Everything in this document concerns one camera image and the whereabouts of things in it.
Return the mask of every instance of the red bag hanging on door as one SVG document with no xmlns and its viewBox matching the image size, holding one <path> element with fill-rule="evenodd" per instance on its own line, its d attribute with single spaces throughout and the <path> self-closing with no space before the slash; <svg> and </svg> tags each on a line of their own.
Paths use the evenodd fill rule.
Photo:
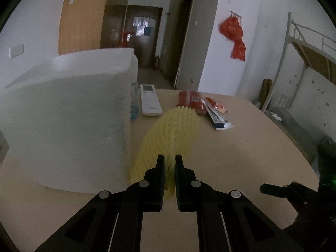
<svg viewBox="0 0 336 252">
<path fill-rule="evenodd" d="M 240 33 L 241 29 L 238 21 L 238 17 L 231 16 L 227 18 L 219 27 L 219 31 L 228 39 L 235 41 L 237 38 L 236 34 Z"/>
<path fill-rule="evenodd" d="M 241 39 L 235 41 L 235 46 L 231 52 L 231 58 L 245 61 L 245 44 Z"/>
</svg>

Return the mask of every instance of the hook rack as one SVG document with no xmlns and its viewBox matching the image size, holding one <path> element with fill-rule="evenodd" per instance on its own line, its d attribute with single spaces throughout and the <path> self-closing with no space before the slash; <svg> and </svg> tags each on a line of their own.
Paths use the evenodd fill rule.
<svg viewBox="0 0 336 252">
<path fill-rule="evenodd" d="M 240 15 L 238 15 L 236 12 L 233 12 L 233 11 L 231 11 L 231 16 L 234 16 L 234 17 L 238 17 L 238 20 L 239 20 L 239 18 L 240 18 L 240 26 L 241 26 L 241 16 Z"/>
</svg>

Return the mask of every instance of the wall socket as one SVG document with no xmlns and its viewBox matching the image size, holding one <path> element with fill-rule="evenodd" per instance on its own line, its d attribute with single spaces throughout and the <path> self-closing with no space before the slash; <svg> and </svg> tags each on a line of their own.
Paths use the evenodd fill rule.
<svg viewBox="0 0 336 252">
<path fill-rule="evenodd" d="M 23 45 L 16 45 L 9 49 L 9 57 L 11 59 L 21 54 L 23 54 Z"/>
<path fill-rule="evenodd" d="M 3 163 L 5 156 L 9 150 L 9 145 L 3 136 L 2 132 L 0 131 L 0 166 Z"/>
</svg>

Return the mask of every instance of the white remote control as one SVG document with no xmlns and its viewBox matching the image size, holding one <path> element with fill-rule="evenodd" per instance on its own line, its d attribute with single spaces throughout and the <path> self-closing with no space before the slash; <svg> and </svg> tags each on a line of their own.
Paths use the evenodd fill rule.
<svg viewBox="0 0 336 252">
<path fill-rule="evenodd" d="M 162 109 L 154 85 L 140 84 L 140 90 L 142 113 L 149 117 L 161 115 Z"/>
</svg>

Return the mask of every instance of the doorway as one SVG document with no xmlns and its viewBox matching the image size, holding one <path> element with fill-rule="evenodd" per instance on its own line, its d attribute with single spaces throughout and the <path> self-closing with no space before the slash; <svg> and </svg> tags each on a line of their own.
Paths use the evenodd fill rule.
<svg viewBox="0 0 336 252">
<path fill-rule="evenodd" d="M 177 81 L 185 36 L 189 26 L 192 4 L 193 0 L 182 0 L 175 21 L 167 67 L 167 79 L 174 88 Z"/>
<path fill-rule="evenodd" d="M 139 68 L 154 67 L 157 36 L 159 33 L 162 8 L 129 5 L 125 19 L 125 32 L 132 32 L 129 46 L 139 61 Z"/>
</svg>

